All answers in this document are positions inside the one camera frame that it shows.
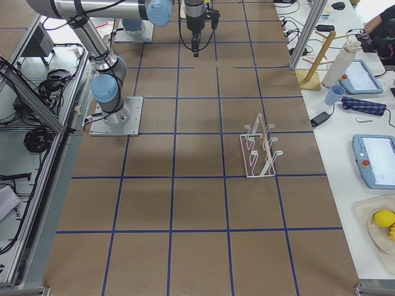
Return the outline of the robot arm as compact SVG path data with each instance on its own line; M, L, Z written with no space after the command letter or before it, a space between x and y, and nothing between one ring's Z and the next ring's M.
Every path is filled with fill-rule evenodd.
M37 13L66 20L95 63L99 75L92 82L92 93L102 110L103 120L119 116L127 121L130 111L121 95L126 65L104 43L92 17L148 20L157 26L169 23L173 1L28 1Z
M138 9L140 18L123 18L121 24L125 33L130 36L141 36L147 30L146 22L158 27L169 23L173 15L173 1L141 1ZM214 32L218 26L220 12L210 6L209 1L180 1L178 4L178 34L181 43L199 57L211 40L201 46L201 33L208 21L211 22L211 30ZM191 32L191 45L187 46L181 32L181 21L186 21L187 29Z

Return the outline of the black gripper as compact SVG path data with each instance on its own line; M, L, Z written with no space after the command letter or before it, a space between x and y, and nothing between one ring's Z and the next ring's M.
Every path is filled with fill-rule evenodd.
M191 31L191 51L194 57L199 57L199 45L201 38L201 31L205 27L206 16L202 14L197 17L186 15L187 28Z

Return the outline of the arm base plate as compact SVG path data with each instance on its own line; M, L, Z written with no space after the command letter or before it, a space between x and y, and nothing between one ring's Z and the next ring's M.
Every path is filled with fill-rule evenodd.
M121 110L90 124L90 136L137 136L144 97L124 97Z
M122 21L119 22L117 31L115 33L116 43L152 43L154 32L154 25L148 21L143 20L141 29L136 31L124 30Z

